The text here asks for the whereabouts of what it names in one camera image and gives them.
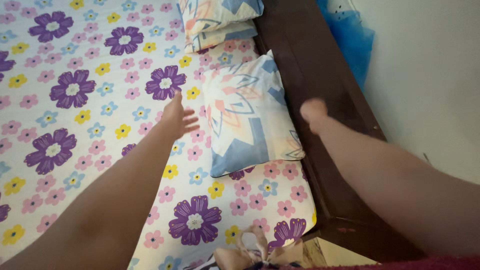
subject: yellow flower print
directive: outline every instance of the yellow flower print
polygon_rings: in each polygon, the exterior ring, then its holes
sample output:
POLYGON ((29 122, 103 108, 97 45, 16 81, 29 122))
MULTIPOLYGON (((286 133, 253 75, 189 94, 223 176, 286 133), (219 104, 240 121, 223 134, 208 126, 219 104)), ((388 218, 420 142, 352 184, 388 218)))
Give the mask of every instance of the yellow flower print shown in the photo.
POLYGON ((317 224, 317 208, 313 209, 312 222, 313 222, 314 226, 315 226, 315 224, 317 224))
POLYGON ((74 9, 74 10, 77 10, 81 7, 84 6, 84 0, 73 0, 72 2, 70 2, 70 6, 74 9))
POLYGON ((185 55, 182 59, 179 60, 180 67, 188 67, 191 61, 192 58, 185 55))
POLYGON ((155 42, 152 42, 152 43, 145 43, 145 46, 144 46, 144 51, 146 52, 152 52, 156 50, 156 47, 155 47, 155 42))
POLYGON ((5 195, 8 196, 12 193, 18 193, 24 184, 25 179, 20 179, 18 176, 13 177, 10 182, 3 185, 3 188, 5 188, 5 195))
POLYGON ((105 73, 110 72, 110 63, 100 64, 96 69, 95 73, 102 76, 105 73))
POLYGON ((13 245, 18 239, 22 238, 25 234, 25 229, 20 224, 15 225, 11 229, 7 229, 3 232, 3 245, 13 245))
POLYGON ((222 197, 222 191, 225 189, 225 185, 220 184, 219 182, 213 182, 212 186, 208 188, 208 193, 210 197, 215 199, 217 197, 222 197))
POLYGON ((126 138, 128 136, 128 132, 132 129, 131 126, 123 124, 120 128, 115 130, 115 134, 117 135, 117 139, 126 138))
POLYGON ((225 242, 227 244, 235 244, 235 237, 239 234, 239 228, 235 225, 230 227, 230 230, 225 230, 225 242))
POLYGON ((85 121, 90 120, 90 110, 82 110, 77 116, 75 116, 75 122, 83 124, 85 121))
POLYGON ((28 44, 20 42, 12 46, 12 54, 23 53, 28 47, 30 47, 28 44))
POLYGON ((8 81, 8 87, 10 88, 19 88, 20 86, 22 86, 22 84, 26 83, 28 80, 27 78, 25 77, 25 75, 23 74, 20 74, 16 77, 12 77, 10 78, 10 80, 8 81))
POLYGON ((163 171, 163 177, 172 179, 174 176, 179 175, 179 171, 177 170, 176 165, 167 165, 165 166, 165 170, 163 171))
POLYGON ((115 12, 112 12, 110 16, 107 17, 108 23, 114 23, 120 19, 120 15, 116 14, 115 12))
POLYGON ((194 86, 187 91, 187 99, 196 99, 199 94, 200 94, 200 90, 194 86))

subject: pillow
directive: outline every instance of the pillow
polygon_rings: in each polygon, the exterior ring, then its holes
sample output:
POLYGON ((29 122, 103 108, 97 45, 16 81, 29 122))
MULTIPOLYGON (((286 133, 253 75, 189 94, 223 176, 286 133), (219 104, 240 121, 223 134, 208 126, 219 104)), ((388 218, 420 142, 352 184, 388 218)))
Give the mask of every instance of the pillow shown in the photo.
POLYGON ((262 0, 179 0, 185 34, 210 32, 262 15, 262 0))
POLYGON ((185 35, 185 53, 192 53, 231 39, 248 39, 257 35, 252 20, 227 25, 211 32, 185 35))
POLYGON ((300 160, 305 156, 288 114, 272 51, 252 62, 204 75, 212 177, 270 160, 300 160))

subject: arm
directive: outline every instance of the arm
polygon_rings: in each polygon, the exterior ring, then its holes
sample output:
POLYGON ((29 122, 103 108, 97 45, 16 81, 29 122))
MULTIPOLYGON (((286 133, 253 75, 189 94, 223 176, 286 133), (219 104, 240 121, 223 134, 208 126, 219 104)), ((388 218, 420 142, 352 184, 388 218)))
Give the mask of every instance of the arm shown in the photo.
POLYGON ((91 183, 40 238, 0 269, 125 269, 156 197, 172 145, 198 118, 181 94, 128 155, 91 183))
POLYGON ((343 178, 387 223, 431 254, 480 254, 480 185, 347 128, 327 116, 321 100, 300 111, 343 178))

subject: mattress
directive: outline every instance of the mattress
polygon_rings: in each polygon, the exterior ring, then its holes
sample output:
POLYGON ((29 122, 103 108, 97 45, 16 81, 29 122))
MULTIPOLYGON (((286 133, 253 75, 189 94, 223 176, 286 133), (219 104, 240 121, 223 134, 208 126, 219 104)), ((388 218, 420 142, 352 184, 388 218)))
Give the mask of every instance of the mattress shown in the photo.
MULTIPOLYGON (((299 161, 209 175, 202 72, 256 59, 252 39, 185 55, 175 1, 21 0, 5 1, 0 10, 1 260, 36 240, 161 119, 170 98, 148 87, 159 69, 186 75, 185 82, 171 84, 182 89, 182 103, 196 111, 201 128, 174 144, 129 269, 195 266, 218 247, 234 247, 238 230, 252 222, 263 228, 271 248, 315 225, 299 161), (61 145, 76 144, 43 149, 50 136, 61 145), (34 154, 38 149, 44 154, 34 154), (215 212, 215 220, 193 216, 202 228, 217 230, 209 241, 189 238, 199 229, 188 221, 192 217, 174 215, 199 202, 215 212)), ((246 245, 254 247, 254 240, 246 245)))

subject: light blue flower print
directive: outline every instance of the light blue flower print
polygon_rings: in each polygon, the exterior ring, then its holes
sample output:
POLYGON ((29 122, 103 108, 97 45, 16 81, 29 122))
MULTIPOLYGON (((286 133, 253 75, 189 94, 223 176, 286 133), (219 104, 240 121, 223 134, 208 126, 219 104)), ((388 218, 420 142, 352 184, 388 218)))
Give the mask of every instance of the light blue flower print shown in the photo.
POLYGON ((113 111, 116 110, 118 108, 117 105, 115 105, 113 103, 113 101, 111 101, 108 105, 103 105, 102 106, 102 112, 100 113, 100 115, 112 115, 113 111))
POLYGON ((103 6, 107 0, 94 0, 93 4, 103 6))
POLYGON ((233 54, 227 54, 226 52, 222 53, 217 59, 220 61, 220 65, 232 63, 233 54))
POLYGON ((263 191, 263 196, 268 197, 271 195, 276 196, 276 188, 278 187, 277 182, 270 182, 268 179, 264 179, 263 184, 258 185, 258 189, 263 191))
POLYGON ((79 188, 84 177, 85 174, 83 173, 79 174, 77 171, 72 172, 69 177, 63 179, 63 183, 66 185, 65 190, 69 190, 72 187, 79 188))
POLYGON ((94 21, 97 16, 98 16, 98 13, 93 12, 93 10, 89 10, 84 13, 84 18, 86 21, 94 21))
POLYGON ((150 36, 151 37, 161 36, 163 30, 165 30, 165 28, 159 27, 158 25, 156 25, 154 28, 149 30, 150 36))
POLYGON ((104 130, 105 126, 96 122, 93 127, 87 129, 87 132, 90 133, 90 139, 93 139, 94 137, 101 137, 104 130))
POLYGON ((181 259, 174 259, 172 256, 165 257, 165 261, 158 266, 158 270, 178 270, 181 259))
POLYGON ((136 111, 132 112, 132 115, 135 116, 134 121, 138 121, 140 119, 146 120, 150 111, 151 109, 145 109, 143 106, 138 107, 136 111))
POLYGON ((11 169, 11 167, 8 167, 7 164, 4 161, 0 162, 0 177, 8 172, 11 169))
POLYGON ((44 9, 45 7, 52 6, 52 0, 37 0, 34 2, 40 9, 44 9))
POLYGON ((106 94, 113 92, 113 84, 105 82, 102 87, 97 88, 96 91, 104 97, 106 94))
POLYGON ((137 265, 139 261, 140 261, 140 259, 138 259, 138 258, 132 258, 132 259, 130 260, 130 263, 128 264, 127 270, 134 270, 134 269, 135 269, 135 265, 137 265))
POLYGON ((77 48, 78 48, 78 45, 74 45, 73 43, 70 42, 67 46, 61 48, 60 50, 62 55, 65 55, 67 53, 74 54, 77 48))
POLYGON ((48 124, 53 124, 57 122, 57 117, 59 113, 58 112, 51 112, 51 111, 46 111, 43 113, 42 117, 39 117, 35 120, 35 122, 39 123, 41 127, 46 127, 48 124))
POLYGON ((172 146, 172 151, 170 152, 170 156, 174 156, 175 154, 181 155, 182 154, 182 148, 185 146, 185 143, 181 143, 178 140, 176 140, 173 143, 172 146))
POLYGON ((12 33, 11 30, 8 30, 5 33, 0 33, 0 43, 7 43, 10 39, 16 38, 17 35, 12 33))
POLYGON ((198 168, 196 172, 191 172, 188 176, 190 176, 190 184, 200 185, 204 178, 208 176, 208 173, 204 172, 202 168, 198 168))
POLYGON ((131 0, 127 0, 121 6, 123 7, 123 11, 129 11, 129 10, 132 11, 132 10, 135 10, 136 5, 137 5, 137 2, 132 2, 131 0))
POLYGON ((177 46, 173 45, 173 47, 165 49, 164 57, 174 58, 175 54, 177 54, 178 52, 180 52, 180 49, 177 49, 177 46))

